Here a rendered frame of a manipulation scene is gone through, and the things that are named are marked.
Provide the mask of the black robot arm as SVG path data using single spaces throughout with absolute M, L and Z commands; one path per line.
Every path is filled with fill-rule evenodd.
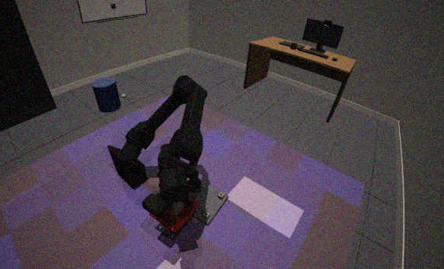
M 167 203 L 182 201 L 189 206 L 202 191 L 200 180 L 186 181 L 192 175 L 203 150 L 200 123 L 207 92 L 187 75 L 176 81 L 170 97 L 147 120 L 140 122 L 126 134 L 126 142 L 118 151 L 127 160 L 136 161 L 141 150 L 147 149 L 155 137 L 155 130 L 178 107 L 186 104 L 181 127 L 174 132 L 169 144 L 161 146 L 158 156 L 161 199 Z M 132 138 L 132 139 L 131 139 Z M 134 139 L 134 140 L 133 140 Z M 180 160 L 189 161 L 189 164 Z

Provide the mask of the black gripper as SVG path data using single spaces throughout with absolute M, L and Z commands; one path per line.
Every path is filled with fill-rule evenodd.
M 187 172 L 185 176 L 186 181 L 188 181 L 187 178 L 193 181 L 198 177 L 198 171 L 194 169 L 192 175 Z M 167 209 L 171 211 L 172 204 L 173 203 L 163 201 L 159 192 L 157 195 L 150 193 L 149 196 L 142 201 L 142 207 L 156 218 L 159 218 Z

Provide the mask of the red board with square handle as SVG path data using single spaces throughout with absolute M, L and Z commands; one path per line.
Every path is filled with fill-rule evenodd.
M 196 205 L 194 206 L 194 204 Z M 179 201 L 172 204 L 171 211 L 167 209 L 159 218 L 154 217 L 151 213 L 149 215 L 177 234 L 179 229 L 183 227 L 184 223 L 193 215 L 193 212 L 196 211 L 199 206 L 200 203 L 196 201 L 191 202 L 189 206 Z M 174 227 L 176 228 L 174 229 Z

